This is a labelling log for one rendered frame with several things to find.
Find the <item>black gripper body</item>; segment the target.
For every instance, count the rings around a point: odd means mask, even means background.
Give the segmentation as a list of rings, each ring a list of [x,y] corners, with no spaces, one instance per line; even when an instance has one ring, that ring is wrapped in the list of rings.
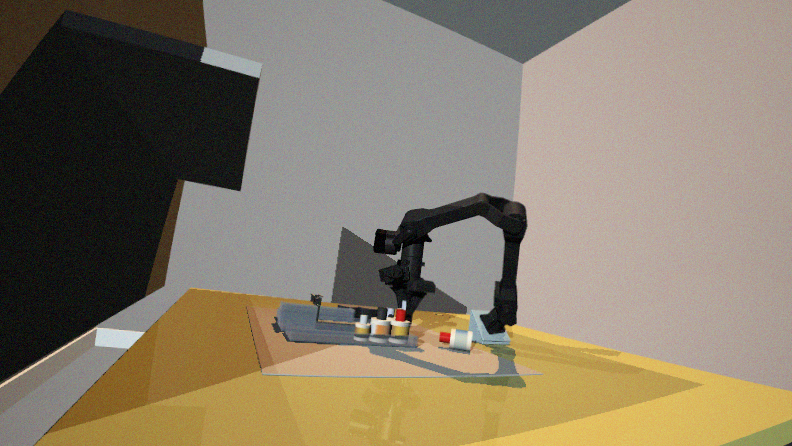
[[[399,260],[399,259],[398,259]],[[422,258],[401,256],[400,264],[406,261],[409,270],[409,280],[397,279],[385,285],[393,285],[393,288],[408,289],[410,292],[417,293],[435,293],[435,284],[431,281],[425,281],[421,276],[421,267],[425,266]]]

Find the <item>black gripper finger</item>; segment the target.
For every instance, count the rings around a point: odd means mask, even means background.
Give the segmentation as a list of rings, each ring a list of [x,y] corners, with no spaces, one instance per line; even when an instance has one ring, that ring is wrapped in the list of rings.
[[[408,289],[398,289],[398,288],[393,288],[393,287],[390,287],[390,289],[391,289],[391,290],[392,290],[392,291],[395,293],[395,295],[396,295],[396,299],[397,299],[398,308],[401,308],[401,307],[402,307],[402,300],[406,300],[406,296],[404,295],[404,293],[402,292],[402,290],[404,290],[404,291],[408,291]]]
[[[417,292],[410,292],[404,290],[402,290],[402,292],[406,296],[406,310],[407,310],[406,317],[411,318],[417,306],[419,305],[423,297],[427,295],[427,293],[417,293]]]

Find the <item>white jar with dark red cap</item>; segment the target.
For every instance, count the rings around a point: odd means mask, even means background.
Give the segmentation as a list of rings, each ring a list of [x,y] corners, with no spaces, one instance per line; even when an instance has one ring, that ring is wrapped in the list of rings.
[[[391,320],[390,335],[409,335],[410,321],[406,320],[404,309],[397,309],[396,318]]]
[[[439,342],[450,343],[449,349],[470,351],[473,332],[451,328],[451,333],[440,332]]]

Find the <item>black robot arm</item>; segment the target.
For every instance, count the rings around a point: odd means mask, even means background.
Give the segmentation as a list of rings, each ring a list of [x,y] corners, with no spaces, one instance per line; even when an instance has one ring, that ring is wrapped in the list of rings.
[[[478,193],[475,196],[453,202],[434,209],[413,209],[406,212],[397,231],[377,229],[375,232],[374,252],[381,254],[423,258],[424,242],[432,242],[428,233],[433,229],[482,216],[503,229],[505,239],[502,278],[495,283],[493,309],[481,314],[481,321],[488,334],[505,332],[505,325],[517,324],[517,270],[520,244],[524,239],[528,222],[526,207],[517,201],[504,197]],[[402,244],[403,243],[403,244]],[[409,280],[406,261],[379,270],[381,282]]]

